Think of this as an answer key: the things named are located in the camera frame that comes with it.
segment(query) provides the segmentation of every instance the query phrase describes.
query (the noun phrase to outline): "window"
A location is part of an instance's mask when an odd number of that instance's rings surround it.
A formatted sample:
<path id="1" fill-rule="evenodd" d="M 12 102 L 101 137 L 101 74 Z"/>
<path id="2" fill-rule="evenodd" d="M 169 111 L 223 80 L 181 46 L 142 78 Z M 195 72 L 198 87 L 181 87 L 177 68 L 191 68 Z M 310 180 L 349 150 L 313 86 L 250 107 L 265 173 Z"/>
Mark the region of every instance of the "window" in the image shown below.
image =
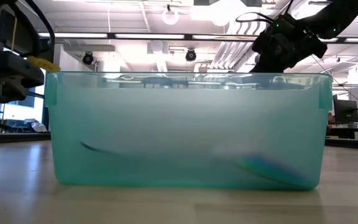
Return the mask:
<path id="1" fill-rule="evenodd" d="M 45 85 L 37 86 L 29 89 L 29 92 L 44 95 Z M 25 100 L 12 101 L 5 104 L 0 104 L 0 119 L 3 120 L 19 120 L 36 119 L 42 123 L 42 116 L 44 112 L 44 99 L 41 97 L 27 96 Z"/>

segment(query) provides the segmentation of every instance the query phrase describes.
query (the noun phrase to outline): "translucent teal bin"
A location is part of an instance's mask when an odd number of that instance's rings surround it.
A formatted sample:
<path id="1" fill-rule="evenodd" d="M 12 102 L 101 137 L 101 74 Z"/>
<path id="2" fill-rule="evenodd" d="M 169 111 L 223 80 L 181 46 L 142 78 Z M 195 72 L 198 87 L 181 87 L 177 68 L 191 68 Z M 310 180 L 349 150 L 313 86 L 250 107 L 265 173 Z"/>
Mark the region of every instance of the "translucent teal bin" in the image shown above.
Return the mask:
<path id="1" fill-rule="evenodd" d="M 324 74 L 47 75 L 65 184 L 312 189 L 331 109 Z"/>

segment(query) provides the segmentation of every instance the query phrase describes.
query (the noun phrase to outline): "desk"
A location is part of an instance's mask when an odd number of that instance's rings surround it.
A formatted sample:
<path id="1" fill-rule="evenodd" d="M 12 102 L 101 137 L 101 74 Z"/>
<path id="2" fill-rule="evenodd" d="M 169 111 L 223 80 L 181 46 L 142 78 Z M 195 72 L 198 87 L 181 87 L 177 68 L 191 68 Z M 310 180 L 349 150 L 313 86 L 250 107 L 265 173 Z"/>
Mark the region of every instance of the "desk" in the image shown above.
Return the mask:
<path id="1" fill-rule="evenodd" d="M 327 136 L 339 136 L 340 138 L 355 139 L 355 133 L 358 133 L 358 128 L 329 128 L 327 129 Z"/>
<path id="2" fill-rule="evenodd" d="M 358 223 L 358 150 L 325 147 L 316 190 L 286 192 L 63 185 L 50 142 L 0 144 L 0 223 Z"/>

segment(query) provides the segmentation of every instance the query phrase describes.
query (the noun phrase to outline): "black machine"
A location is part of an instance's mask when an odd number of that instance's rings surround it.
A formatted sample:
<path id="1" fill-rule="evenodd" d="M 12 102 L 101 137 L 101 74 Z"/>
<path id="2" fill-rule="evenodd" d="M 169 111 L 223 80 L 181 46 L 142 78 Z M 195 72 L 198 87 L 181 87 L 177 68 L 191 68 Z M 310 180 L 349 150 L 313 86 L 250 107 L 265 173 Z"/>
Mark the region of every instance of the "black machine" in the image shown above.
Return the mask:
<path id="1" fill-rule="evenodd" d="M 335 122 L 358 122 L 357 102 L 350 100 L 334 100 Z"/>
<path id="2" fill-rule="evenodd" d="M 32 51 L 15 55 L 12 52 L 4 52 L 4 40 L 0 40 L 0 103 L 8 103 L 15 100 L 24 100 L 29 88 L 44 84 L 44 74 L 39 67 L 24 59 L 24 57 L 38 57 L 41 53 L 47 52 L 55 45 L 55 35 L 42 11 L 33 0 L 25 0 L 46 25 L 51 41 L 46 49 L 41 49 L 40 38 L 34 29 L 31 21 L 16 5 L 17 0 L 0 0 L 0 9 L 8 5 L 14 12 L 17 20 L 27 29 L 32 38 Z M 1 128 L 8 129 L 8 126 L 0 124 Z"/>
<path id="3" fill-rule="evenodd" d="M 42 11 L 33 0 L 25 0 L 41 18 L 51 37 L 49 47 L 41 49 L 38 33 L 26 15 L 17 7 L 16 1 L 0 0 L 0 8 L 3 5 L 8 5 L 14 11 L 17 20 L 29 31 L 33 39 L 33 50 L 16 56 L 11 52 L 3 52 L 4 44 L 0 41 L 0 103 L 23 100 L 29 88 L 44 84 L 44 75 L 41 70 L 23 58 L 37 57 L 55 44 L 53 29 Z M 284 15 L 275 20 L 262 14 L 258 15 L 264 19 L 253 20 L 267 22 L 270 26 L 258 36 L 252 46 L 252 50 L 260 54 L 260 57 L 251 72 L 281 73 L 312 54 L 321 58 L 325 54 L 327 46 L 319 38 L 331 39 L 336 37 L 358 16 L 358 0 L 333 0 L 331 4 L 316 15 L 300 20 L 292 18 L 288 13 L 288 8 Z M 271 82 L 273 78 L 268 75 L 253 77 L 256 77 L 256 80 L 251 81 L 259 83 L 261 86 L 264 83 Z"/>
<path id="4" fill-rule="evenodd" d="M 194 49 L 189 49 L 186 54 L 186 61 L 192 62 L 192 61 L 196 60 L 196 58 L 197 58 L 197 55 L 196 55 L 196 52 L 194 51 Z"/>
<path id="5" fill-rule="evenodd" d="M 93 52 L 85 52 L 85 56 L 82 58 L 82 62 L 85 65 L 93 65 L 96 62 L 93 57 Z"/>

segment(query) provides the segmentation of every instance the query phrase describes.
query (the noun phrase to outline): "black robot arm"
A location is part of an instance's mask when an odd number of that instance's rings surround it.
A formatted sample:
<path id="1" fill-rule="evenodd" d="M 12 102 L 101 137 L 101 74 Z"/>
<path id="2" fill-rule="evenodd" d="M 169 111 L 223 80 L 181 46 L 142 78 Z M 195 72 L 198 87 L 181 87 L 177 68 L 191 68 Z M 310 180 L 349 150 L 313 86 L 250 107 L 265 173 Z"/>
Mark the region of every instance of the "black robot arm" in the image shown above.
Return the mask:
<path id="1" fill-rule="evenodd" d="M 250 72 L 282 73 L 315 54 L 322 58 L 327 46 L 319 38 L 338 36 L 358 16 L 358 0 L 334 0 L 316 15 L 296 20 L 279 16 L 258 36 L 252 50 L 260 54 Z"/>

